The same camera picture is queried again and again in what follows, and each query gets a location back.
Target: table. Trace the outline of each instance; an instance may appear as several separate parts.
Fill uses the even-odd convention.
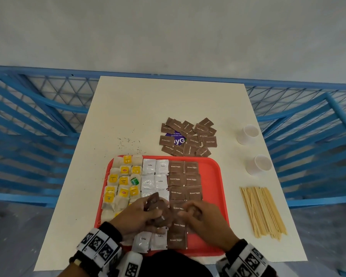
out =
[[[109,161],[121,154],[166,155],[161,151],[161,123],[168,117],[197,123],[208,117],[217,130],[218,147],[210,156],[221,168],[230,226],[270,261],[307,260],[274,169],[249,175],[245,161],[269,156],[259,136],[251,146],[236,141],[245,125],[258,126],[243,84],[102,76],[99,80],[68,174],[35,266],[61,270],[93,227]],[[281,242],[256,239],[240,186],[266,186],[272,193],[288,235]],[[213,264],[218,257],[199,257]]]

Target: cup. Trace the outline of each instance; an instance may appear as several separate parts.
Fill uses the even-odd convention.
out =
[[[252,124],[248,124],[238,133],[237,141],[242,145],[250,144],[258,135],[259,129]]]
[[[265,155],[258,154],[246,165],[246,171],[250,175],[257,175],[264,171],[269,171],[273,166],[272,161]]]

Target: person's left hand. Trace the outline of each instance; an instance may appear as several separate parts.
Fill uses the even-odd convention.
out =
[[[110,221],[110,223],[119,230],[121,235],[125,236],[131,233],[140,233],[149,231],[152,233],[165,234],[165,228],[156,228],[152,225],[146,225],[146,222],[151,219],[156,219],[161,216],[162,210],[154,209],[152,211],[144,211],[148,197],[142,197],[134,201],[119,215]],[[160,198],[169,205],[169,201]]]

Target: bundle of wooden stirrers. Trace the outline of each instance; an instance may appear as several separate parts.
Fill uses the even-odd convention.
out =
[[[267,188],[240,188],[256,238],[270,234],[278,241],[282,233],[287,235],[286,227]]]

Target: red tray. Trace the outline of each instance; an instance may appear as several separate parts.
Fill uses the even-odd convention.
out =
[[[143,158],[197,161],[199,173],[201,175],[201,185],[203,186],[203,200],[217,205],[221,210],[223,217],[229,224],[227,206],[225,203],[223,190],[222,174],[220,172],[219,165],[215,160],[207,157],[171,157],[153,155],[144,155]],[[106,168],[104,185],[102,187],[99,208],[97,210],[95,220],[95,228],[100,226],[102,197],[104,188],[107,184],[110,169],[113,165],[113,160],[114,159],[109,162],[108,167]],[[187,234],[187,249],[178,251],[185,254],[186,256],[191,257],[221,256],[223,254],[222,250],[216,247],[209,246],[197,234]]]

